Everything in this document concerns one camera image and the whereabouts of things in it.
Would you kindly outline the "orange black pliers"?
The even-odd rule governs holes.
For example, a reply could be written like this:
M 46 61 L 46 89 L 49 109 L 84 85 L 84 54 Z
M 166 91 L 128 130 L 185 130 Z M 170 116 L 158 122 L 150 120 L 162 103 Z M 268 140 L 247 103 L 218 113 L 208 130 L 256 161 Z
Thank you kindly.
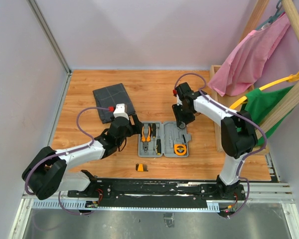
M 142 136 L 141 136 L 141 141 L 143 144 L 143 151 L 147 152 L 149 148 L 149 142 L 151 141 L 151 133 L 152 133 L 152 128 L 151 124 L 147 124 L 147 132 L 145 132 L 145 125 L 143 125 L 142 128 Z

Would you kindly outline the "black yellow thick screwdriver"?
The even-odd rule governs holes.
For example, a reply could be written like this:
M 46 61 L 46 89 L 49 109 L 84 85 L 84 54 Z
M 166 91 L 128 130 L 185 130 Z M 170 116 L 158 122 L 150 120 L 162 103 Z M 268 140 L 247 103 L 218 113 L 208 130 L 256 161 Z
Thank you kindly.
M 152 123 L 151 135 L 152 135 L 152 138 L 156 138 L 156 124 L 155 123 Z

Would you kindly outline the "grey plastic tool case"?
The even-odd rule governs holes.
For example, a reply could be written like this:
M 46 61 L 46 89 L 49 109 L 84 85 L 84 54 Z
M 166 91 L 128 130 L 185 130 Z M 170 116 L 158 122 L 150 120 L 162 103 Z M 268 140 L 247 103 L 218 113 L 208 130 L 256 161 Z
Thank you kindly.
M 187 128 L 180 129 L 177 127 L 175 121 L 144 121 L 142 126 L 145 125 L 145 132 L 147 132 L 147 124 L 156 124 L 156 138 L 152 138 L 149 142 L 147 152 L 143 151 L 143 144 L 140 134 L 138 136 L 138 156 L 139 157 L 188 157 L 189 156 L 189 142 L 191 141 L 191 134 L 187 132 Z M 156 154 L 156 140 L 161 139 L 161 155 Z M 185 144 L 187 153 L 184 156 L 178 156 L 174 153 L 174 144 Z

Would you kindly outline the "black yellow slim screwdriver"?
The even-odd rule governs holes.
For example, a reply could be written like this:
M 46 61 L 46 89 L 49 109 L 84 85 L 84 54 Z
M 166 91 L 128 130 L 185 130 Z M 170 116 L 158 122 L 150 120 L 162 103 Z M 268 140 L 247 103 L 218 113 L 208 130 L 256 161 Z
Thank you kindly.
M 161 139 L 156 140 L 156 154 L 161 155 Z

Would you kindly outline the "orange tape measure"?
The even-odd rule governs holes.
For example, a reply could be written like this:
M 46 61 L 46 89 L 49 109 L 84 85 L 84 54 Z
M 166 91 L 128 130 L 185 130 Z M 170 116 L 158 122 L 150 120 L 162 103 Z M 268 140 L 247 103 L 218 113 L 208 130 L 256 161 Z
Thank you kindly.
M 187 153 L 185 144 L 174 144 L 174 153 L 178 156 L 184 156 Z

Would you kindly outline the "orange black hex key set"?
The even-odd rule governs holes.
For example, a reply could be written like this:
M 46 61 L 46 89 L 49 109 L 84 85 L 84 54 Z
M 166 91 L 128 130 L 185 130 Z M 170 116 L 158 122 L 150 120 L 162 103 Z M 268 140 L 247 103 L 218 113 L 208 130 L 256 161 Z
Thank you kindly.
M 136 171 L 137 172 L 148 172 L 148 166 L 143 163 L 136 164 Z

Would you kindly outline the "black tape roll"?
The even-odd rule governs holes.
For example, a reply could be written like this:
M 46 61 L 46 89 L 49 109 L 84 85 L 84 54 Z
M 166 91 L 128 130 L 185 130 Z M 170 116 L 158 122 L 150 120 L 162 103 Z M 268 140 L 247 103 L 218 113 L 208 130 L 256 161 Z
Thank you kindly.
M 186 124 L 182 122 L 178 127 L 180 129 L 185 129 L 186 128 Z

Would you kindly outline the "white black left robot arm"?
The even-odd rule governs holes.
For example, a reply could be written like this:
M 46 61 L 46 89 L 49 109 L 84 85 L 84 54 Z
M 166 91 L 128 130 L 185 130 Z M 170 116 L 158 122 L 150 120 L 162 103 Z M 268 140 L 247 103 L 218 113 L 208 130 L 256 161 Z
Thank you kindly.
M 25 190 L 40 200 L 56 192 L 79 191 L 86 197 L 97 191 L 96 180 L 88 171 L 71 173 L 69 169 L 93 160 L 100 160 L 118 151 L 128 137 L 140 134 L 142 123 L 137 114 L 131 119 L 115 118 L 110 127 L 92 141 L 61 150 L 50 146 L 42 148 L 22 173 Z

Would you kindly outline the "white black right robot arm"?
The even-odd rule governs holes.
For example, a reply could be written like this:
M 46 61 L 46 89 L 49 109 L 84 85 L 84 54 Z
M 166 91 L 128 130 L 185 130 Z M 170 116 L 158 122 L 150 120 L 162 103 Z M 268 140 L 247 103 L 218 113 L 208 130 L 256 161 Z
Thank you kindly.
M 197 113 L 207 116 L 220 126 L 225 161 L 216 179 L 216 194 L 221 199 L 228 199 L 239 185 L 247 155 L 252 153 L 258 143 L 250 114 L 247 111 L 231 110 L 202 90 L 194 92 L 186 82 L 175 87 L 173 95 L 177 98 L 172 109 L 179 129 L 193 122 Z

